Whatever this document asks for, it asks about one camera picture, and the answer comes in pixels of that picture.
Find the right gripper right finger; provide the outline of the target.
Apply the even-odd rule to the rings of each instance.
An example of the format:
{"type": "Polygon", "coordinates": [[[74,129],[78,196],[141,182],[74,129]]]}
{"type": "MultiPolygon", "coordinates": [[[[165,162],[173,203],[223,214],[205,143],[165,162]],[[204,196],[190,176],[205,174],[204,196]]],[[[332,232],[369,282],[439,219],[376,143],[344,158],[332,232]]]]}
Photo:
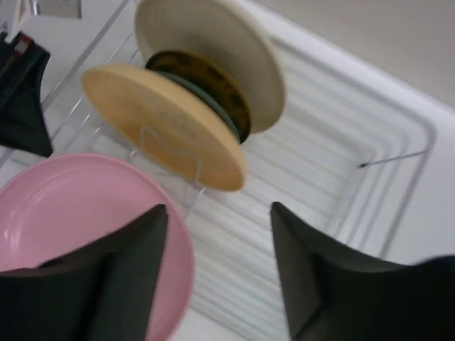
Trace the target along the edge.
{"type": "Polygon", "coordinates": [[[270,210],[292,340],[453,340],[454,258],[401,265],[270,210]]]}

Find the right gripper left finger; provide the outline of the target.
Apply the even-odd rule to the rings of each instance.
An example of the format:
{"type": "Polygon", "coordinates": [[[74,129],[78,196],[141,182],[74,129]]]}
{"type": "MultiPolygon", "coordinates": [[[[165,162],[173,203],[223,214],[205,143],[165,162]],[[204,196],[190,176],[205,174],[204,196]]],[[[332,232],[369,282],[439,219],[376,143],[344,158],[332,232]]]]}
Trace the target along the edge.
{"type": "Polygon", "coordinates": [[[1,339],[145,340],[167,231],[159,204],[38,267],[1,272],[1,339]]]}

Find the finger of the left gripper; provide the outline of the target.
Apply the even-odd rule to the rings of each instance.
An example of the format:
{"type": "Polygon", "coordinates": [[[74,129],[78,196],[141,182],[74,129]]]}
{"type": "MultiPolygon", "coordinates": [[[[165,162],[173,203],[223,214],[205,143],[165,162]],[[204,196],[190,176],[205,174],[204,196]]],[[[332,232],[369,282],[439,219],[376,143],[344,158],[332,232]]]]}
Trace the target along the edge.
{"type": "Polygon", "coordinates": [[[41,83],[50,53],[20,32],[1,33],[1,145],[49,157],[53,147],[43,117],[41,83]]]}

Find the pink plastic plate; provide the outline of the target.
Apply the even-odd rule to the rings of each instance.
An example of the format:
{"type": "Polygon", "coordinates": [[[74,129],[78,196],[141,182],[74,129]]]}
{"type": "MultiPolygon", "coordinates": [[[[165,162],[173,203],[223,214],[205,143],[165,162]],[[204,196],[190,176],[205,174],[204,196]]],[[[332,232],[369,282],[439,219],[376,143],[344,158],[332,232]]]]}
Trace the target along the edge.
{"type": "Polygon", "coordinates": [[[113,232],[157,204],[168,236],[149,323],[149,340],[170,340],[193,292],[195,260],[173,200],[144,171],[97,153],[55,156],[1,189],[1,269],[31,268],[113,232]]]}

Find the green patterned small plate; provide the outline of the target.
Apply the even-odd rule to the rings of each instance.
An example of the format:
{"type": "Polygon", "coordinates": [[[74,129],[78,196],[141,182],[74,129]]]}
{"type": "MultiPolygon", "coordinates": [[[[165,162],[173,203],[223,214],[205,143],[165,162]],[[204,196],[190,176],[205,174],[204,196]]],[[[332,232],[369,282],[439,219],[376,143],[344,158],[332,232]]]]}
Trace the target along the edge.
{"type": "Polygon", "coordinates": [[[157,71],[157,73],[166,77],[167,79],[175,82],[176,84],[182,86],[183,88],[185,88],[186,90],[188,90],[189,92],[194,94],[197,98],[201,99],[204,103],[206,103],[226,123],[228,128],[237,137],[237,140],[241,144],[243,143],[239,130],[235,126],[235,123],[232,120],[232,118],[229,116],[229,114],[226,112],[226,110],[205,90],[201,89],[200,87],[193,84],[192,82],[189,82],[188,80],[185,80],[184,78],[179,77],[178,75],[174,75],[174,74],[171,74],[171,73],[165,72],[165,71],[157,71]]]}

